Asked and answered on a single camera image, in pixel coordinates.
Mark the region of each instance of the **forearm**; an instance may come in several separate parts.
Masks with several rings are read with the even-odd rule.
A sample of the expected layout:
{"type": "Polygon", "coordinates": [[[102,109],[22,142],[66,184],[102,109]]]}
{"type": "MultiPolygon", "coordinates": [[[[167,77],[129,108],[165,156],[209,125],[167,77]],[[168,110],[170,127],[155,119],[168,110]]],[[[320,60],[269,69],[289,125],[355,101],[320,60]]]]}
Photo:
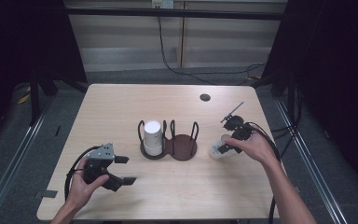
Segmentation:
{"type": "Polygon", "coordinates": [[[74,206],[65,203],[60,210],[58,211],[57,215],[54,219],[50,222],[51,224],[66,224],[70,223],[74,218],[75,214],[77,213],[78,209],[74,206]]]}
{"type": "Polygon", "coordinates": [[[275,159],[263,163],[282,223],[316,223],[295,187],[275,159]]]}

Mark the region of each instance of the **wooden table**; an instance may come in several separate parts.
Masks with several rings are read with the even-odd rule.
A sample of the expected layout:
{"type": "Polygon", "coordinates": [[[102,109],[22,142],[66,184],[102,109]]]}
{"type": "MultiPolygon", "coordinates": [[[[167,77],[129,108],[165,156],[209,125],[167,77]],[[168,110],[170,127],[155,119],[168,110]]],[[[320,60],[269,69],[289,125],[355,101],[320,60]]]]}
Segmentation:
{"type": "Polygon", "coordinates": [[[270,135],[261,105],[251,87],[115,85],[89,87],[72,131],[49,182],[56,198],[44,198],[38,218],[51,220],[64,203],[63,183],[76,158],[87,148],[112,142],[127,164],[111,164],[110,173],[135,176],[132,186],[117,192],[97,189],[75,219],[185,220],[265,218],[272,192],[262,166],[244,153],[214,160],[211,145],[224,133],[222,118],[234,113],[259,124],[270,135]],[[200,99],[209,94],[211,100],[200,99]],[[190,161],[170,155],[151,161],[140,151],[140,120],[174,119],[176,134],[191,134],[200,126],[198,151],[190,161]]]}

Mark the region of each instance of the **electrical outlet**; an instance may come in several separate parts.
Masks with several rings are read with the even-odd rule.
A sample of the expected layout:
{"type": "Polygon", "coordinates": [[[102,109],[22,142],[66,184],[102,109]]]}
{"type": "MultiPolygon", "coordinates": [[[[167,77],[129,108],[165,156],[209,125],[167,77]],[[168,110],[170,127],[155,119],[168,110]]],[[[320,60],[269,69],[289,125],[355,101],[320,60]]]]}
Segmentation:
{"type": "Polygon", "coordinates": [[[152,8],[162,8],[162,0],[152,0],[152,8]]]}
{"type": "Polygon", "coordinates": [[[162,8],[173,9],[173,0],[162,0],[162,8]]]}

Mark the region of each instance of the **human hand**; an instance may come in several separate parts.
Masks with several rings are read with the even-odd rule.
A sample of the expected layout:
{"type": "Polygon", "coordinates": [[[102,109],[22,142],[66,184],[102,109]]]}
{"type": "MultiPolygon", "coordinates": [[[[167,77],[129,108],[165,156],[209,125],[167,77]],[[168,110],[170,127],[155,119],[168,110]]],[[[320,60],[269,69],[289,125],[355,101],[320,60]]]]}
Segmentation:
{"type": "Polygon", "coordinates": [[[74,172],[72,177],[72,184],[69,190],[68,198],[65,203],[72,206],[76,211],[80,210],[90,200],[92,193],[98,187],[102,186],[108,179],[108,175],[99,176],[91,184],[87,184],[83,180],[84,166],[87,159],[83,158],[77,166],[77,171],[74,172]]]}
{"type": "Polygon", "coordinates": [[[252,136],[245,141],[228,138],[225,139],[225,143],[242,149],[250,158],[262,164],[270,159],[276,160],[269,142],[257,131],[253,131],[252,136]]]}

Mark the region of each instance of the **brown cup holder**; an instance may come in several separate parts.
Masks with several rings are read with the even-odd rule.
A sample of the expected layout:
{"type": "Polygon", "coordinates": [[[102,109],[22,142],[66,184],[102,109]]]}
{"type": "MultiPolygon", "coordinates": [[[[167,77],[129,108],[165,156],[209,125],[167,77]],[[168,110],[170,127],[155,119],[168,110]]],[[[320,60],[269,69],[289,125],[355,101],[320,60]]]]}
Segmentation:
{"type": "Polygon", "coordinates": [[[197,153],[197,137],[199,135],[199,124],[197,122],[193,123],[193,129],[191,130],[191,135],[187,134],[178,134],[175,135],[175,121],[171,121],[170,129],[172,139],[169,140],[165,136],[165,132],[167,131],[167,122],[163,121],[162,127],[162,152],[157,156],[151,156],[147,154],[144,147],[144,140],[141,136],[141,125],[145,126],[145,122],[141,120],[138,124],[138,136],[139,140],[141,141],[140,149],[142,154],[148,158],[149,160],[159,160],[165,157],[167,154],[170,154],[176,160],[179,161],[188,161],[194,157],[197,153]],[[194,130],[197,127],[195,136],[193,138],[194,130]]]}

